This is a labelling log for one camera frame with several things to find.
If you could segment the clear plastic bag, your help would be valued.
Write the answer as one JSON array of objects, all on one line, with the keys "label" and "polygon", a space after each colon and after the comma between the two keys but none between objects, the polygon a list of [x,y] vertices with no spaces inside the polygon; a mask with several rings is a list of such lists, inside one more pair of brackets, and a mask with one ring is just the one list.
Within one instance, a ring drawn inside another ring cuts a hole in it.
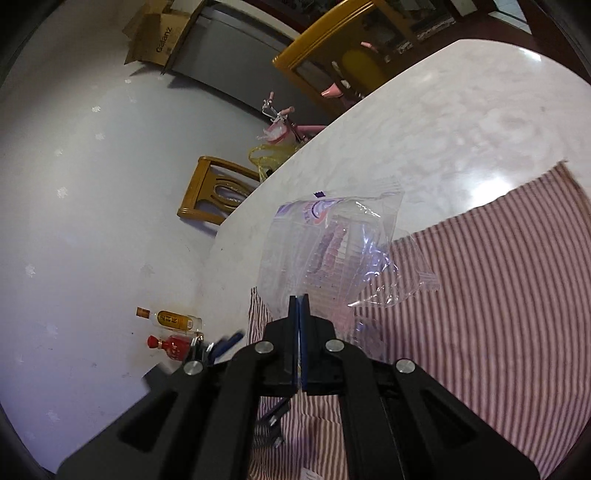
[{"label": "clear plastic bag", "polygon": [[263,246],[256,292],[273,318],[290,297],[308,296],[311,314],[339,338],[386,360],[386,315],[439,286],[417,240],[398,229],[403,192],[394,186],[320,191],[280,206]]}]

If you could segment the red ceramic liquor bottle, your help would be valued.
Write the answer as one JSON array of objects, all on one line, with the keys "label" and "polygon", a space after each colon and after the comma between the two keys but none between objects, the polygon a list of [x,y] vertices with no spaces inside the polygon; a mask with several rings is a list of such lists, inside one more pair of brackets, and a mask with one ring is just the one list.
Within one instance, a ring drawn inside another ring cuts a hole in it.
[{"label": "red ceramic liquor bottle", "polygon": [[169,359],[182,362],[190,351],[192,338],[188,336],[169,335],[162,339],[150,335],[146,340],[149,349],[163,351]]}]

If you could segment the clear glass liquor bottle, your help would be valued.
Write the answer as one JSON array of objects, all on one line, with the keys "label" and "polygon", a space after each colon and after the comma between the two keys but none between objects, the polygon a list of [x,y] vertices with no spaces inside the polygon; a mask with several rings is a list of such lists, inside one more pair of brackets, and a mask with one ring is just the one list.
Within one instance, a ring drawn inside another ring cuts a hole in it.
[{"label": "clear glass liquor bottle", "polygon": [[148,309],[137,307],[135,315],[138,318],[150,320],[154,325],[181,333],[194,333],[202,328],[202,320],[191,315],[178,314],[166,310],[160,310],[156,313]]}]

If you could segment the red striped placemat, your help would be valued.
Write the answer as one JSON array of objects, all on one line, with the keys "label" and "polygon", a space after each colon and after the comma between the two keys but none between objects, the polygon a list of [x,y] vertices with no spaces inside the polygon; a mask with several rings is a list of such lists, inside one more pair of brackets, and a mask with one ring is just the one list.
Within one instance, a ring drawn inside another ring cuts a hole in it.
[{"label": "red striped placemat", "polygon": [[358,311],[377,356],[413,360],[543,478],[588,478],[590,199],[567,165],[414,243],[439,286]]}]

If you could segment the pink children bicycle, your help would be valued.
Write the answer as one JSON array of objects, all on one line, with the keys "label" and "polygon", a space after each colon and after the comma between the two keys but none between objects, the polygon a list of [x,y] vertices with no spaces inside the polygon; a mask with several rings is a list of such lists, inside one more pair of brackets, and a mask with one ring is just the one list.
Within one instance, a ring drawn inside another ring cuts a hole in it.
[{"label": "pink children bicycle", "polygon": [[310,141],[328,127],[326,124],[301,124],[293,119],[296,108],[290,106],[284,109],[277,109],[274,106],[276,95],[270,91],[269,96],[263,100],[262,113],[270,120],[270,125],[263,129],[260,140],[266,143],[279,145],[304,144]]}]

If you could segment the wooden chair far side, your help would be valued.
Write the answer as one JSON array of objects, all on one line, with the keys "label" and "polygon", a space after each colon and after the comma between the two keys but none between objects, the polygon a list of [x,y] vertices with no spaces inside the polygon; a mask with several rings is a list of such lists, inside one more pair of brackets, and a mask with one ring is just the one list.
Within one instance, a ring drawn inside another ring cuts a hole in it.
[{"label": "wooden chair far side", "polygon": [[406,45],[412,52],[423,51],[403,14],[388,2],[342,1],[281,51],[273,66],[337,117],[346,111],[344,101],[322,96],[322,88],[304,77],[304,67],[317,67],[342,99],[356,102],[398,74],[398,47]]}]

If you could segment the Galanz cardboard box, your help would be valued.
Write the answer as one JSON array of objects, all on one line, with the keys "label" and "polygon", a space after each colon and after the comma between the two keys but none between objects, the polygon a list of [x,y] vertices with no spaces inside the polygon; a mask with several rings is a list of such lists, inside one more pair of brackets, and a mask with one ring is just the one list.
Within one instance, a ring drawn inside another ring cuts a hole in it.
[{"label": "Galanz cardboard box", "polygon": [[124,64],[148,63],[167,73],[205,5],[197,1],[184,11],[174,1],[145,1],[122,30],[129,40]]}]

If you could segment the wooden chair by wall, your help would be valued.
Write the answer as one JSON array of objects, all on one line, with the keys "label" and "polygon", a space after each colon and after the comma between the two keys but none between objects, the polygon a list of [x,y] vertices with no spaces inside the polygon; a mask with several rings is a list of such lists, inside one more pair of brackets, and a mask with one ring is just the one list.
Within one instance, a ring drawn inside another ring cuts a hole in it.
[{"label": "wooden chair by wall", "polygon": [[218,157],[201,156],[176,215],[221,225],[256,190],[259,174]]}]

